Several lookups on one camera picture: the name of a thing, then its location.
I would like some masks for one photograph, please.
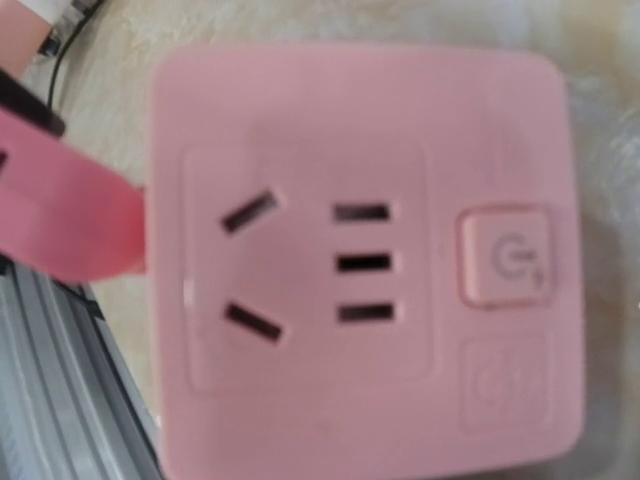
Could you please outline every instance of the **pink object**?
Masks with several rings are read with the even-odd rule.
[[[144,264],[142,193],[0,110],[0,251],[81,283]]]
[[[555,68],[511,53],[168,59],[148,191],[167,475],[431,478],[571,448],[584,338],[565,102]],[[528,280],[512,285],[487,255],[514,234],[498,255]]]

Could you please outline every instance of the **pink power outlet cube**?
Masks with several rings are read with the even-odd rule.
[[[581,428],[562,77],[422,47],[181,50],[148,266],[172,480],[427,478]]]

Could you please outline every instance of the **square button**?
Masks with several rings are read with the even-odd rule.
[[[545,302],[552,289],[550,226],[543,208],[492,207],[459,224],[462,296],[476,308]]]

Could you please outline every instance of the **pink power strip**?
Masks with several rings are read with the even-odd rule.
[[[438,477],[582,428],[561,75],[421,47],[189,48],[153,94],[148,265],[175,480]]]

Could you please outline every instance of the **electrical outlet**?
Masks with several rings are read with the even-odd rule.
[[[171,478],[431,478],[573,444],[578,208],[548,63],[190,48],[153,105]]]

